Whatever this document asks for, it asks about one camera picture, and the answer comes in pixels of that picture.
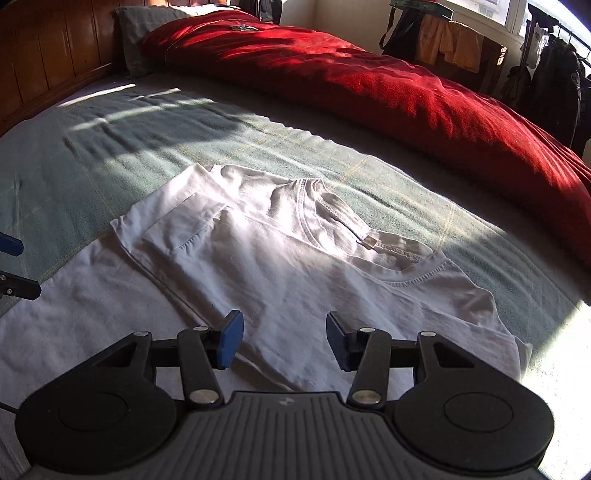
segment ribbed grey plate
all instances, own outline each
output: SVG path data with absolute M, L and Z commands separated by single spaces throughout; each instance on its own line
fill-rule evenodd
M 73 480 L 35 466 L 26 480 Z M 144 462 L 92 480 L 452 480 L 410 455 L 384 419 L 345 407 L 334 393 L 238 392 L 220 410 L 191 413 Z M 505 476 L 534 480 L 537 471 Z

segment bed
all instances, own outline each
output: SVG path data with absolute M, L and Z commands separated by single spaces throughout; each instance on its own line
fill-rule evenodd
M 11 25 L 0 28 L 11 36 L 0 50 L 10 60 L 0 64 L 0 129 L 13 127 L 0 138 L 0 231 L 25 244 L 22 256 L 2 257 L 3 270 L 50 279 L 96 238 L 109 242 L 110 220 L 195 162 L 322 178 L 369 224 L 441 248 L 493 292 L 509 330 L 533 344 L 524 384 L 556 418 L 544 471 L 580 478 L 591 468 L 588 387 L 581 382 L 591 367 L 589 272 L 552 235 L 427 155 L 329 114 L 196 76 L 129 80 L 121 73 L 116 5 L 19 1 L 0 12 L 0 24 Z M 14 304 L 0 300 L 0 315 Z M 0 318 L 3 349 L 23 343 L 28 321 Z M 0 382 L 22 379 L 22 388 L 0 388 L 10 392 L 0 401 L 18 405 L 106 346 L 83 329 L 60 335 L 80 345 L 76 354 L 62 357 L 51 338 L 37 338 L 34 371 L 0 352 L 3 371 L 12 372 Z M 9 444 L 10 433 L 0 436 Z

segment window frame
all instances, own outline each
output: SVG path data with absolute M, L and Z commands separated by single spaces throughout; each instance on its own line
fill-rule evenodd
M 454 3 L 452 0 L 439 0 L 439 2 L 453 11 L 457 11 L 465 17 L 486 25 L 489 28 L 497 30 L 501 34 L 519 36 L 521 30 L 521 24 L 525 17 L 525 8 L 527 7 L 527 0 L 509 0 L 509 10 L 507 12 L 507 19 L 505 25 L 494 21 L 492 18 L 488 18 L 474 10 L 463 7 Z

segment logo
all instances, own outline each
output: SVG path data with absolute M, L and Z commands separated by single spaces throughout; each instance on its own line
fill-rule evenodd
M 286 397 L 285 399 L 280 400 L 279 403 L 284 407 L 289 407 L 292 403 L 296 403 L 296 401 L 293 398 Z

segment black jacket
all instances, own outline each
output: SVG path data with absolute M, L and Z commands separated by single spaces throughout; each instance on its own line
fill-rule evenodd
M 273 22 L 279 25 L 283 3 L 281 0 L 240 0 L 241 10 L 257 17 L 263 22 Z
M 519 113 L 570 147 L 581 114 L 584 74 L 574 48 L 560 39 L 552 40 L 542 51 Z

